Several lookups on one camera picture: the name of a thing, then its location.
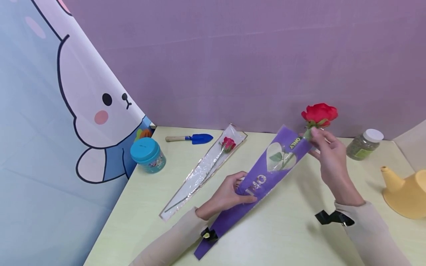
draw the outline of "glass jar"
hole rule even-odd
[[[132,159],[150,174],[159,172],[166,165],[166,158],[158,143],[150,137],[143,137],[130,148]]]
[[[379,147],[383,138],[382,132],[376,129],[367,129],[348,145],[346,155],[351,159],[362,161]]]

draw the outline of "beige sleeve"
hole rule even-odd
[[[366,202],[360,207],[335,203],[336,210],[354,220],[355,224],[344,227],[349,238],[367,266],[407,266],[411,265],[398,248],[388,226],[374,208]]]
[[[129,266],[167,266],[174,262],[207,227],[207,221],[199,218],[195,210],[188,211],[169,231],[142,250]]]

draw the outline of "blue lid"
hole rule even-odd
[[[150,163],[160,153],[160,146],[150,137],[143,137],[132,144],[130,155],[137,163]]]

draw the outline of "table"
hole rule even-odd
[[[208,133],[210,144],[166,143],[166,136]],[[84,265],[126,266],[150,242],[174,225],[191,207],[200,206],[226,175],[249,171],[275,134],[247,133],[244,144],[166,223],[159,213],[182,185],[198,160],[221,134],[217,130],[158,127],[153,138],[167,158],[157,174],[136,167]],[[340,139],[346,145],[351,139]],[[389,166],[401,177],[413,169],[392,141],[362,162],[348,158],[350,176],[360,193],[371,201],[413,265],[426,265],[426,220],[409,220],[392,211],[382,198],[380,167]],[[199,262],[193,245],[174,265],[362,265],[341,225],[320,225],[314,215],[334,211],[334,198],[322,182],[319,163],[305,156],[256,208],[234,226]]]

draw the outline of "blue plastic jar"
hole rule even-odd
[[[150,174],[157,173],[166,165],[166,158],[158,143],[150,137],[143,137],[130,148],[132,159]]]

